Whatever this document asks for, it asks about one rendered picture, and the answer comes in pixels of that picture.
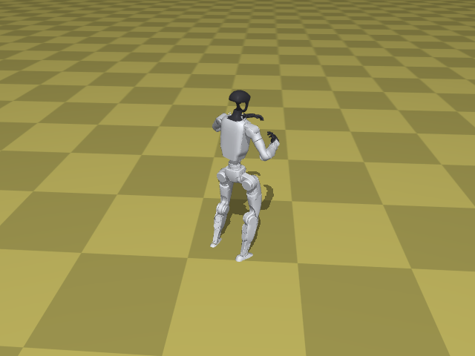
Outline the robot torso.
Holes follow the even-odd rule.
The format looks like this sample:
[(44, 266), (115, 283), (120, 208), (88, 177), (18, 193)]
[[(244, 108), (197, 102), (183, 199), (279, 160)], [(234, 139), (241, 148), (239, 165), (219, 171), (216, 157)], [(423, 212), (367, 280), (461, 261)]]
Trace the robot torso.
[(251, 123), (246, 118), (241, 121), (232, 121), (227, 119), (230, 114), (225, 115), (221, 121), (220, 129), (220, 147), (222, 155), (230, 159), (229, 164), (225, 167), (226, 178), (231, 182), (242, 184), (241, 175), (246, 173), (246, 167), (240, 164), (240, 161), (245, 158), (248, 150), (250, 139), (245, 134), (244, 125)]

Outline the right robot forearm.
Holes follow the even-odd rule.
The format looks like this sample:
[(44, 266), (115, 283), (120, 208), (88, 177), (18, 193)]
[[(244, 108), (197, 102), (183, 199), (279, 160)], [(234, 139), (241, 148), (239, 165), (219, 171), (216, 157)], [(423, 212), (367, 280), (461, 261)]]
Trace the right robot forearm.
[(277, 139), (275, 139), (274, 142), (269, 144), (269, 147), (267, 148), (268, 150), (266, 151), (268, 157), (272, 158), (275, 155), (275, 152), (278, 149), (279, 145), (280, 142)]

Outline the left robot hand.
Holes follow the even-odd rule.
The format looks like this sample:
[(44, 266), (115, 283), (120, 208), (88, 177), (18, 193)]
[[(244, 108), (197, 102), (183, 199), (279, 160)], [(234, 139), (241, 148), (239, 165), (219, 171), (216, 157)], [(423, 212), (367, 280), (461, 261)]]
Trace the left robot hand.
[(261, 120), (263, 121), (263, 117), (262, 117), (261, 115), (257, 115), (257, 114), (254, 114), (254, 113), (248, 113), (248, 114), (243, 113), (242, 117), (243, 117), (243, 118), (252, 118), (252, 117), (255, 117), (256, 119), (259, 119), (259, 118), (260, 118), (260, 121), (261, 121)]

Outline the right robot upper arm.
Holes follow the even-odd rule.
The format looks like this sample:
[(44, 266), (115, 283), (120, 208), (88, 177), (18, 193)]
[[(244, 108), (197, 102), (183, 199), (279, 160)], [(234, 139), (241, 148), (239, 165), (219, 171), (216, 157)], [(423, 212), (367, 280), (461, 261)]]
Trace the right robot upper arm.
[(245, 127), (245, 134), (247, 137), (251, 138), (251, 140), (254, 142), (254, 145), (260, 154), (259, 155), (260, 159), (262, 161), (267, 161), (271, 159), (270, 157), (268, 157), (266, 153), (268, 149), (266, 149), (259, 127), (251, 123), (245, 124), (244, 127)]

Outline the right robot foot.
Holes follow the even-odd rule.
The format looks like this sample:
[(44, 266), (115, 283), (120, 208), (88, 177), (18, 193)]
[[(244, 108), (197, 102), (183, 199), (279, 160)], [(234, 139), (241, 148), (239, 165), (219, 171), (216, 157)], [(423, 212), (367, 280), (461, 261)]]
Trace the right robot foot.
[(237, 262), (241, 262), (241, 261), (243, 261), (243, 260), (245, 260), (245, 259), (250, 258), (252, 255), (253, 255), (253, 254), (250, 253), (250, 252), (248, 252), (248, 253), (247, 253), (247, 256), (245, 256), (245, 257), (242, 257), (242, 254), (239, 254), (239, 255), (236, 256), (235, 260), (236, 260)]

